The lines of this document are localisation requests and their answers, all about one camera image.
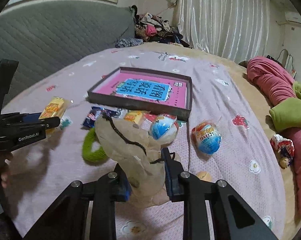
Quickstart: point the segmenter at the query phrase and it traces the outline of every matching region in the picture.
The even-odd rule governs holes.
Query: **white curtain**
[[[178,0],[179,31],[195,49],[237,63],[262,56],[270,0]]]

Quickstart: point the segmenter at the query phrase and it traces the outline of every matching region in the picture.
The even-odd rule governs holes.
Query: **green hair tie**
[[[91,128],[83,142],[82,156],[84,160],[89,162],[98,162],[107,157],[101,146],[96,151],[92,152],[92,144],[95,141],[95,136],[95,128]]]

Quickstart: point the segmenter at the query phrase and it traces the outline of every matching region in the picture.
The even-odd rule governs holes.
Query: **finger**
[[[2,167],[0,167],[0,173],[4,173],[9,171],[9,166],[7,163],[5,163]]]
[[[0,174],[0,178],[2,179],[2,181],[7,182],[8,172],[4,172],[4,173]]]
[[[4,158],[5,158],[6,160],[11,161],[12,158],[13,158],[13,155],[12,155],[12,153],[5,153],[5,154],[4,154]]]
[[[7,188],[7,183],[4,182],[4,181],[2,181],[2,187],[3,187],[3,188]]]

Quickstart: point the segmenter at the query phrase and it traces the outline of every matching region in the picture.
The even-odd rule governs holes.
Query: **kinder joy egg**
[[[177,117],[170,114],[160,114],[153,121],[149,134],[161,145],[175,140],[178,132]]]
[[[203,153],[212,155],[217,152],[221,144],[221,135],[211,122],[202,122],[192,129],[193,140]]]

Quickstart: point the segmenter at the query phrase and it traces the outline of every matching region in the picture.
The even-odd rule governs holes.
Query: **pink book cover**
[[[106,84],[96,87],[92,92],[179,108],[186,107],[186,82],[123,72],[118,72],[109,79]]]

